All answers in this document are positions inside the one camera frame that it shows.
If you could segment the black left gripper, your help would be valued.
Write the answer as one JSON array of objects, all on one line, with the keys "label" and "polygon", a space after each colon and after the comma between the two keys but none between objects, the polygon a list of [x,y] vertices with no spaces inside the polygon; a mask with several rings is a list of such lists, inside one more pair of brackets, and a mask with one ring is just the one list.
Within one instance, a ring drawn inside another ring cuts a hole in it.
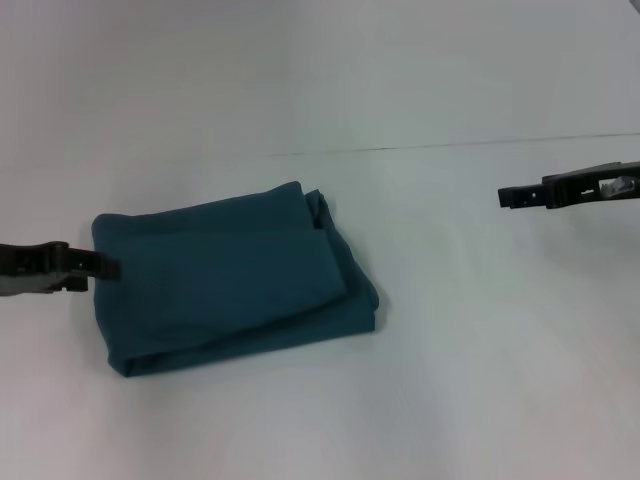
[{"label": "black left gripper", "polygon": [[120,263],[99,252],[73,249],[66,242],[0,244],[0,297],[83,293],[88,278],[119,280]]}]

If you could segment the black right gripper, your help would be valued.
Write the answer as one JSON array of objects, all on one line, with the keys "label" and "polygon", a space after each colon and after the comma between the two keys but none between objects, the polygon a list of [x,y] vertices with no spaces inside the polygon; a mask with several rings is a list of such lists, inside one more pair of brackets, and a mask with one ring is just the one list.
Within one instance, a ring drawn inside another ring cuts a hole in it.
[{"label": "black right gripper", "polygon": [[500,188],[501,208],[560,209],[593,202],[640,199],[640,161],[612,162],[547,176],[535,185]]}]

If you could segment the teal blue shirt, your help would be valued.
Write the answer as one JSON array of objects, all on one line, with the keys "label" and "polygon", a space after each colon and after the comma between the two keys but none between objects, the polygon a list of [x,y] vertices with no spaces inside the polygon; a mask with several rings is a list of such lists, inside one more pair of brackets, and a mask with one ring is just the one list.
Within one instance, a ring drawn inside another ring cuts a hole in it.
[{"label": "teal blue shirt", "polygon": [[291,182],[146,215],[103,214],[95,284],[109,365],[125,377],[371,332],[378,293],[318,191]]}]

